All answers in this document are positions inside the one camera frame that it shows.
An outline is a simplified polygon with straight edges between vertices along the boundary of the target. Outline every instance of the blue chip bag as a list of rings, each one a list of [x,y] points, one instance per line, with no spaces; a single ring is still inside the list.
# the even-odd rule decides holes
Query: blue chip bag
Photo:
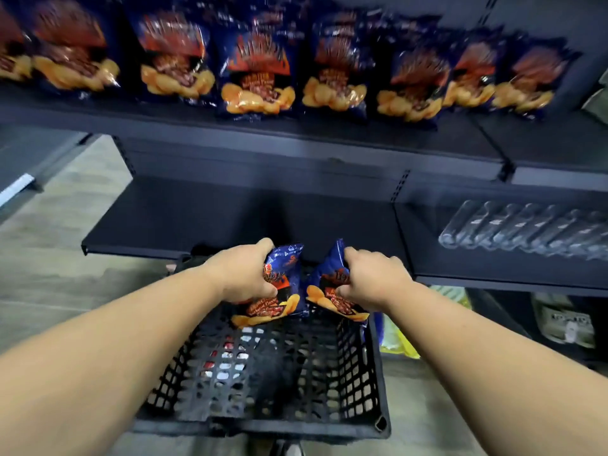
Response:
[[[0,0],[0,78],[23,82],[32,77],[32,59],[19,14],[17,0]]]
[[[437,115],[457,60],[457,33],[435,30],[396,38],[390,79],[377,93],[377,111],[429,129],[437,128]]]
[[[128,0],[129,22],[143,50],[142,97],[214,105],[210,32],[201,0]]]
[[[467,32],[461,51],[447,86],[443,106],[495,109],[492,98],[496,90],[496,68],[506,51],[502,27],[478,28]]]
[[[304,39],[300,7],[244,6],[217,28],[221,101],[218,115],[235,120],[289,115]]]
[[[297,243],[270,251],[264,264],[264,279],[277,288],[277,296],[237,306],[239,314],[231,319],[237,328],[271,322],[291,314],[302,315],[307,311],[306,303],[300,301],[300,253],[303,248]]]
[[[338,286],[348,283],[350,273],[344,261],[344,242],[340,238],[325,260],[308,276],[307,300],[354,322],[365,322],[370,316],[369,312],[336,294]]]
[[[581,53],[568,49],[565,38],[538,39],[525,33],[511,39],[510,49],[492,105],[512,108],[530,119],[542,117],[566,71]]]
[[[302,104],[345,112],[367,120],[365,97],[374,67],[367,12],[339,8],[317,13],[311,33],[313,64],[303,90]]]
[[[43,89],[88,99],[119,87],[111,0],[28,0],[22,6],[37,40],[32,63]]]

